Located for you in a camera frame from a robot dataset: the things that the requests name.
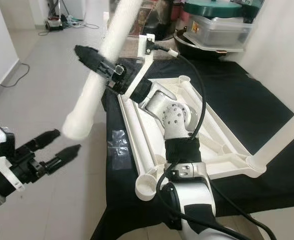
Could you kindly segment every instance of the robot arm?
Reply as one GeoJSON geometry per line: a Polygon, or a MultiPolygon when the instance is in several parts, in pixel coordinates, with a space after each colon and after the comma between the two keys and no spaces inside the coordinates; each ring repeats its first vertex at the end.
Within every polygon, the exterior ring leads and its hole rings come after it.
{"type": "MultiPolygon", "coordinates": [[[[164,127],[167,164],[157,184],[157,193],[169,212],[177,216],[166,224],[179,230],[186,240],[248,239],[215,221],[215,204],[206,166],[201,162],[199,140],[193,137],[200,127],[196,111],[177,101],[162,85],[144,77],[156,48],[159,46],[154,44],[154,35],[140,36],[138,56],[144,59],[140,70],[125,61],[112,64],[90,47],[77,45],[75,52],[84,65],[107,79],[109,90],[138,103],[140,109],[164,127]],[[165,177],[169,183],[161,189],[165,177]]],[[[205,103],[202,107],[203,119],[205,103]]]]}
{"type": "Polygon", "coordinates": [[[23,191],[24,184],[35,183],[45,174],[53,174],[78,155],[81,146],[75,145],[63,149],[48,162],[37,162],[35,152],[59,136],[56,129],[47,131],[16,149],[15,135],[8,128],[0,127],[0,205],[15,190],[23,191]]]}

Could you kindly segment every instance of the black cloth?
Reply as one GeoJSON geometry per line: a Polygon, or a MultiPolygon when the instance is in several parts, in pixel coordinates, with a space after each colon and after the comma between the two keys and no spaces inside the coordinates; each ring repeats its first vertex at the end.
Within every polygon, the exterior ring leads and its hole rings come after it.
{"type": "MultiPolygon", "coordinates": [[[[251,154],[255,154],[293,113],[260,82],[234,62],[193,61],[200,71],[207,102],[251,154]]],[[[196,75],[184,62],[157,60],[148,78],[175,78],[187,75],[199,91],[196,75]]],[[[112,132],[126,128],[116,96],[106,92],[107,141],[112,132]]],[[[107,208],[91,239],[116,239],[133,229],[164,221],[157,197],[142,202],[135,195],[137,172],[132,154],[130,168],[114,170],[115,158],[108,153],[106,169],[107,208]]],[[[294,140],[267,166],[258,178],[236,175],[214,180],[217,187],[247,213],[294,206],[294,140]]],[[[217,216],[237,214],[215,194],[217,216]]]]}

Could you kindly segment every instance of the white foam cylinder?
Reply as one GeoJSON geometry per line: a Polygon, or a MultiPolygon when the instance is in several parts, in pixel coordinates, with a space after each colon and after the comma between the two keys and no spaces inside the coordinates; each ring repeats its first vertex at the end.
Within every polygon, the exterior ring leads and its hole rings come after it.
{"type": "MultiPolygon", "coordinates": [[[[136,19],[143,0],[121,0],[110,24],[99,53],[115,63],[136,19]]],[[[106,89],[106,80],[91,71],[82,94],[62,127],[63,134],[73,140],[86,138],[93,125],[93,117],[106,89]]]]}
{"type": "Polygon", "coordinates": [[[294,116],[252,157],[248,164],[257,171],[265,172],[266,165],[294,140],[294,116]]]}

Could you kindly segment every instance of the tiled floor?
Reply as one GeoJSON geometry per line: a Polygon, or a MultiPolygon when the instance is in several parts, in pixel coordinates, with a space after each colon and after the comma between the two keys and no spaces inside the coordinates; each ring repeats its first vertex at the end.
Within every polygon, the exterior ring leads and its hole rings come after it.
{"type": "MultiPolygon", "coordinates": [[[[103,24],[105,2],[88,1],[88,22],[103,24]]],[[[72,28],[42,37],[35,36],[34,31],[12,34],[19,57],[31,66],[29,74],[16,87],[4,89],[0,96],[0,126],[8,126],[16,133],[18,146],[44,131],[61,129],[89,73],[78,62],[73,47],[81,44],[98,48],[102,31],[72,28]]],[[[12,82],[24,71],[20,67],[12,82]]],[[[47,161],[73,144],[61,136],[39,151],[36,159],[47,161]]],[[[79,156],[73,162],[7,198],[0,207],[0,240],[90,239],[106,207],[106,116],[102,106],[95,115],[90,136],[81,144],[79,156]]],[[[233,218],[224,221],[243,231],[233,218]]],[[[180,239],[177,231],[163,224],[132,231],[120,239],[164,238],[180,239]]]]}

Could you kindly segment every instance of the storage box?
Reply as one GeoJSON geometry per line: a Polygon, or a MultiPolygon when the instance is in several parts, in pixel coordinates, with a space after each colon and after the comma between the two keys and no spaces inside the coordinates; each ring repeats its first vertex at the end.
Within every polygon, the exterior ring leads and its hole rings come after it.
{"type": "Polygon", "coordinates": [[[242,23],[242,18],[191,14],[184,36],[203,50],[241,52],[251,29],[252,24],[242,23]]]}

